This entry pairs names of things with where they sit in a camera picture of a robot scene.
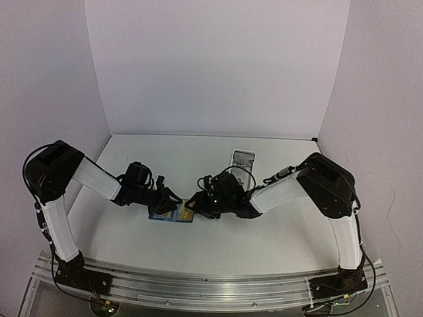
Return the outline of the gold credit card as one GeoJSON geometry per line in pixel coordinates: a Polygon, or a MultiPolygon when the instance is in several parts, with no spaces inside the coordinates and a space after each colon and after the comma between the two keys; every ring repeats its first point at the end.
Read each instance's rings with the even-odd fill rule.
{"type": "Polygon", "coordinates": [[[182,223],[191,223],[194,219],[194,213],[187,209],[184,204],[178,206],[178,212],[176,215],[176,220],[182,223]]]}
{"type": "Polygon", "coordinates": [[[175,222],[174,211],[170,211],[170,212],[164,213],[162,215],[152,213],[151,215],[149,215],[149,219],[156,220],[156,221],[175,222]]]}

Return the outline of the blue card holder wallet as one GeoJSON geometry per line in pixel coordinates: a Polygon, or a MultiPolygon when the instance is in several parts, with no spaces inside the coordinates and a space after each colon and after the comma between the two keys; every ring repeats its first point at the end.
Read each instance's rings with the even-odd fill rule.
{"type": "Polygon", "coordinates": [[[185,202],[186,202],[186,199],[183,199],[182,203],[177,205],[177,209],[173,211],[169,211],[162,215],[154,213],[152,208],[149,207],[148,219],[154,220],[154,221],[165,221],[170,223],[193,223],[194,212],[185,208],[184,206],[185,202]]]}

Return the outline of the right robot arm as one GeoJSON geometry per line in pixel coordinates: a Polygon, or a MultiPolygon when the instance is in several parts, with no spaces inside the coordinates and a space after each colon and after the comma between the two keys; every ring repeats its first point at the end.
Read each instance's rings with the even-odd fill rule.
{"type": "Polygon", "coordinates": [[[361,203],[353,175],[320,153],[309,155],[297,166],[287,166],[261,185],[246,190],[228,170],[204,176],[201,190],[184,206],[208,219],[233,213],[255,219],[295,198],[308,197],[330,221],[338,248],[335,275],[314,278],[310,288],[316,299],[341,297],[367,289],[364,264],[367,255],[357,212],[361,203]]]}

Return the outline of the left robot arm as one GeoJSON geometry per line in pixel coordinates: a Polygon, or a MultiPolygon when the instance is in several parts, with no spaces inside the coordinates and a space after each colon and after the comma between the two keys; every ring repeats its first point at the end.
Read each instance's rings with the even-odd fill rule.
{"type": "Polygon", "coordinates": [[[125,173],[114,176],[62,140],[31,152],[23,163],[22,178],[35,200],[37,221],[50,246],[54,283],[95,297],[110,292],[113,278],[85,265],[65,204],[70,183],[78,182],[117,206],[142,205],[158,215],[182,205],[181,198],[166,187],[164,176],[154,178],[141,162],[129,164],[125,173]]]}

